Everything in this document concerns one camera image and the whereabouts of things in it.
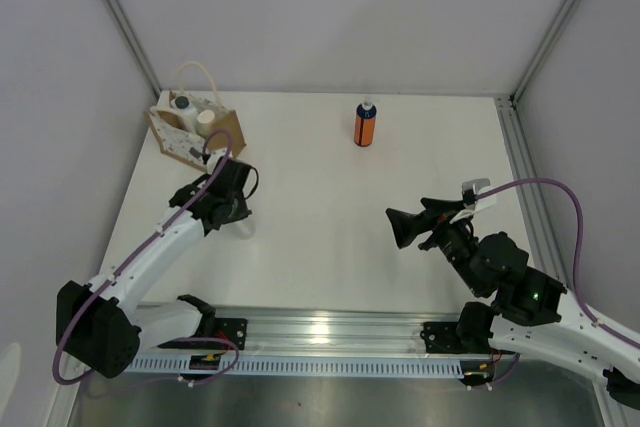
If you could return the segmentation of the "orange blue pump bottle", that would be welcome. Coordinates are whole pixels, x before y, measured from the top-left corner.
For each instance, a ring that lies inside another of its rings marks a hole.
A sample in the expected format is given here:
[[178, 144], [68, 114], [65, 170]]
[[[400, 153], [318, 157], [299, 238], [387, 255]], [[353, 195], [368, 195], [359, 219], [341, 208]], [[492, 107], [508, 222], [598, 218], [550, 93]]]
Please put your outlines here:
[[377, 107], [369, 99], [361, 102], [355, 113], [354, 143], [359, 147], [372, 144], [375, 133]]

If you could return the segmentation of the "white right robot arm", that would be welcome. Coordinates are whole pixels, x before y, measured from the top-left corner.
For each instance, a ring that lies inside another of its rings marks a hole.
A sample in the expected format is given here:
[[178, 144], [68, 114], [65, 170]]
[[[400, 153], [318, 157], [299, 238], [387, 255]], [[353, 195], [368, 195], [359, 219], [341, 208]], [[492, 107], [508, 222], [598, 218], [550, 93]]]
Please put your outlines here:
[[418, 214], [385, 212], [398, 248], [426, 234], [420, 250], [439, 250], [475, 297], [457, 322], [425, 323], [427, 351], [535, 357], [603, 385], [613, 400], [637, 409], [639, 355], [631, 345], [588, 319], [577, 296], [529, 266], [528, 253], [506, 233], [475, 236], [474, 216], [495, 202], [424, 198]]

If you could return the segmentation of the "white tube black-cap bottle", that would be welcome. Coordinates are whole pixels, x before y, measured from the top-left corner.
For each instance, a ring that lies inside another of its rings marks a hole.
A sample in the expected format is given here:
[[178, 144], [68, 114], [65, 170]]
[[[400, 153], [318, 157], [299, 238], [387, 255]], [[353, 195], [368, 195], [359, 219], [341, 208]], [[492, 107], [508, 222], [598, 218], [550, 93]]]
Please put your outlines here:
[[170, 101], [170, 106], [178, 117], [182, 128], [187, 132], [196, 134], [196, 121], [199, 111], [190, 99], [184, 95], [177, 96]]

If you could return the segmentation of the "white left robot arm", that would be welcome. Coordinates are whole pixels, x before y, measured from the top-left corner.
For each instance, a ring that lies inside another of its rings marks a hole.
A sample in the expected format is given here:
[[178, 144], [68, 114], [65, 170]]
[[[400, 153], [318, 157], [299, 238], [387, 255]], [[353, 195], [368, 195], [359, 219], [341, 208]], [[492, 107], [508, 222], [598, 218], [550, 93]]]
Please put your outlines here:
[[257, 175], [245, 162], [218, 160], [212, 173], [176, 191], [154, 231], [120, 264], [84, 284], [67, 282], [56, 299], [54, 359], [68, 354], [89, 372], [114, 378], [150, 348], [226, 348], [215, 338], [216, 310], [207, 302], [183, 294], [157, 307], [140, 303], [191, 247], [251, 215], [247, 201], [255, 191], [245, 184]]

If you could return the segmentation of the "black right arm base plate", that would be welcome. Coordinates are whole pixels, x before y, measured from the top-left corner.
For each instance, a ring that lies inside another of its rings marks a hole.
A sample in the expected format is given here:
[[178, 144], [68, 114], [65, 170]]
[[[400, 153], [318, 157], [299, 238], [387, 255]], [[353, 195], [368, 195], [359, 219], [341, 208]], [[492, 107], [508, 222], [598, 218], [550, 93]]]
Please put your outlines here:
[[431, 354], [461, 355], [468, 352], [456, 333], [456, 322], [432, 321], [424, 322], [420, 337], [425, 350]]

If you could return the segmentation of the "pale green white-cap bottle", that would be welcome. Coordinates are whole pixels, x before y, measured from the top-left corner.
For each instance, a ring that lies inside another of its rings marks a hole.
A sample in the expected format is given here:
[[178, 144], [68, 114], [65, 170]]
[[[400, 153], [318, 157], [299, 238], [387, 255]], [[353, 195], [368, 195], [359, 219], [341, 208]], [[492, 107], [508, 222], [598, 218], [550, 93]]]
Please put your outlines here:
[[216, 115], [213, 110], [205, 109], [202, 110], [196, 117], [195, 121], [195, 130], [196, 133], [202, 137], [208, 137], [211, 132], [214, 130], [216, 122]]

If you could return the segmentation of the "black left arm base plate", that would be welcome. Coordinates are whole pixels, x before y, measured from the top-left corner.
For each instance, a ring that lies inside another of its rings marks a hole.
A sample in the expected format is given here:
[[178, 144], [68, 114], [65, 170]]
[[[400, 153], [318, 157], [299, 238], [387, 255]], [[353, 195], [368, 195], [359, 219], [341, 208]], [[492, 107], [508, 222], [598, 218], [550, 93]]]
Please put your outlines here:
[[182, 349], [182, 350], [231, 350], [231, 347], [219, 342], [219, 339], [234, 343], [239, 350], [244, 349], [248, 320], [239, 317], [218, 318], [210, 317], [203, 319], [195, 334], [187, 341], [176, 340], [159, 345], [160, 349]]

